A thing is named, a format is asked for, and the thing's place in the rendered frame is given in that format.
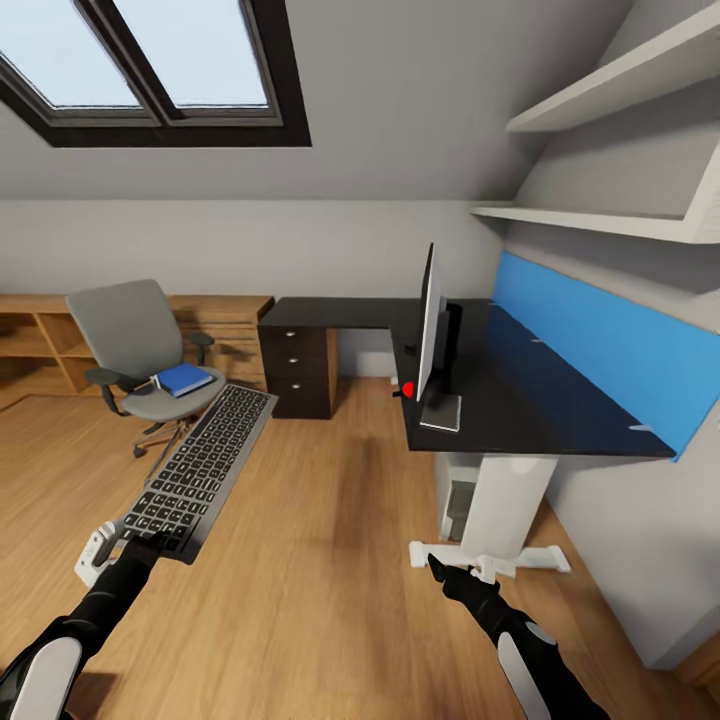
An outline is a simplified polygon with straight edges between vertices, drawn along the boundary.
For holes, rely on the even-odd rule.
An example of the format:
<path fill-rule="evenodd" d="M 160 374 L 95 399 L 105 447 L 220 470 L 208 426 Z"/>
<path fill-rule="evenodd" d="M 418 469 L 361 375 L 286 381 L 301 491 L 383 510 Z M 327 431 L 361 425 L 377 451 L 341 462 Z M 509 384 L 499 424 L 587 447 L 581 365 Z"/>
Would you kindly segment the folder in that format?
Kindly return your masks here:
<path fill-rule="evenodd" d="M 174 398 L 212 381 L 212 376 L 197 367 L 185 363 L 150 377 L 150 382 L 162 388 Z"/>

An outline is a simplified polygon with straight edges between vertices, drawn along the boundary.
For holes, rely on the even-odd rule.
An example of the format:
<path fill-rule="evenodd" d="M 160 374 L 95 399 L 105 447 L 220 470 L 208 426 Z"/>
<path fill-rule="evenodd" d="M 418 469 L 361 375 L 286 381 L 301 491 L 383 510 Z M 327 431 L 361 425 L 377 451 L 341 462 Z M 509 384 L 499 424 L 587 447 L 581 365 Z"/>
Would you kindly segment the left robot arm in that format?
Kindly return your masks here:
<path fill-rule="evenodd" d="M 65 707 L 77 674 L 132 606 L 164 550 L 157 531 L 148 540 L 134 536 L 119 558 L 108 558 L 124 528 L 120 518 L 92 533 L 74 567 L 90 591 L 0 675 L 0 720 L 75 720 Z"/>

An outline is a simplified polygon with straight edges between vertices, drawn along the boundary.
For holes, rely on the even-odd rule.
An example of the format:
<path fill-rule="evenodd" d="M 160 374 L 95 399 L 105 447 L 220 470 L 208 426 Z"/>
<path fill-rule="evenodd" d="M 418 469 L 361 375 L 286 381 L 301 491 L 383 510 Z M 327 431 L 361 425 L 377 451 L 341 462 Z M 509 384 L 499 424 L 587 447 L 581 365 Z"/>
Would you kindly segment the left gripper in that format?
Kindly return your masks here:
<path fill-rule="evenodd" d="M 86 597 L 104 593 L 114 597 L 122 607 L 122 617 L 142 588 L 146 586 L 150 572 L 154 568 L 164 547 L 159 543 L 163 532 L 157 531 L 150 539 L 134 536 L 126 544 L 121 556 L 92 586 Z"/>

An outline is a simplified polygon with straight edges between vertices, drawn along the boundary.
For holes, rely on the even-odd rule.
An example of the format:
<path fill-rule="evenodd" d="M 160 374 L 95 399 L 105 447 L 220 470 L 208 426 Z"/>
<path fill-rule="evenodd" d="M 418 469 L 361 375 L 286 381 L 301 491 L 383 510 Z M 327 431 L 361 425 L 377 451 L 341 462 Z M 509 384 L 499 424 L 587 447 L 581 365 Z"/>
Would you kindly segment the notebook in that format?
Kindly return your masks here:
<path fill-rule="evenodd" d="M 454 432 L 459 431 L 461 396 L 429 391 L 420 424 Z"/>

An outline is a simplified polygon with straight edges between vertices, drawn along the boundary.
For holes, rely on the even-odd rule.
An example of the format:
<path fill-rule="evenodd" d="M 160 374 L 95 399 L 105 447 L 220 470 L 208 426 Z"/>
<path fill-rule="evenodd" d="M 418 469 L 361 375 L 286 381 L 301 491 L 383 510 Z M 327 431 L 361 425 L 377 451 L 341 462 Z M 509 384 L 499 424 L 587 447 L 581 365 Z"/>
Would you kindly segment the keyboard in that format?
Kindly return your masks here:
<path fill-rule="evenodd" d="M 192 565 L 278 400 L 227 383 L 121 517 L 115 547 L 162 531 L 160 557 Z"/>

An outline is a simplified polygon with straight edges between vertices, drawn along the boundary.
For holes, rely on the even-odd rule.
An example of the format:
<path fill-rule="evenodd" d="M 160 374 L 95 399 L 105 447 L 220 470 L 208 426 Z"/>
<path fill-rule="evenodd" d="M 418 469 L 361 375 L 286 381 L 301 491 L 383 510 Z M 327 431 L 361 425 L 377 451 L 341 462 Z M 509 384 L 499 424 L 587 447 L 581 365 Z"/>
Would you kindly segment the monitor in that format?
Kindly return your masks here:
<path fill-rule="evenodd" d="M 446 375 L 450 377 L 453 372 L 453 363 L 457 359 L 457 341 L 461 326 L 463 308 L 457 303 L 447 303 L 446 297 L 440 295 L 440 262 L 435 243 L 431 243 L 424 271 L 421 290 L 421 310 L 419 312 L 419 332 L 415 346 L 405 345 L 405 349 L 416 353 L 414 382 L 406 383 L 401 394 L 419 401 L 424 388 L 431 382 L 433 375 Z M 433 364 L 433 349 L 435 347 L 435 332 L 437 330 L 437 315 L 449 311 L 449 326 L 447 341 L 445 343 L 445 356 L 443 369 L 437 369 Z"/>

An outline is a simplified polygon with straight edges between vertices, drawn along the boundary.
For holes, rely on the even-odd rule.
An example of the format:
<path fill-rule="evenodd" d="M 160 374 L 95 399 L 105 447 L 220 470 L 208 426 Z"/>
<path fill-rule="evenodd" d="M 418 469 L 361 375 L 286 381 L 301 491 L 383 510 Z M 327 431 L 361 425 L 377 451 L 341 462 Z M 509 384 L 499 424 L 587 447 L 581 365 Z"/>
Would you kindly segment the swivel chair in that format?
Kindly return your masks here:
<path fill-rule="evenodd" d="M 212 381 L 174 398 L 150 382 L 150 377 L 183 364 L 184 356 L 184 338 L 156 280 L 75 292 L 66 295 L 65 301 L 99 364 L 98 369 L 88 370 L 85 377 L 101 385 L 103 399 L 113 413 L 119 417 L 134 415 L 154 423 L 143 431 L 144 439 L 133 443 L 135 457 L 144 454 L 141 443 L 173 435 L 147 475 L 148 485 L 180 439 L 198 422 L 198 412 L 206 410 L 227 385 L 225 373 L 205 367 L 204 346 L 213 345 L 215 338 L 200 332 L 188 335 L 198 346 L 196 367 L 210 374 Z M 127 392 L 119 405 L 111 385 Z M 172 426 L 164 428 L 166 425 Z"/>

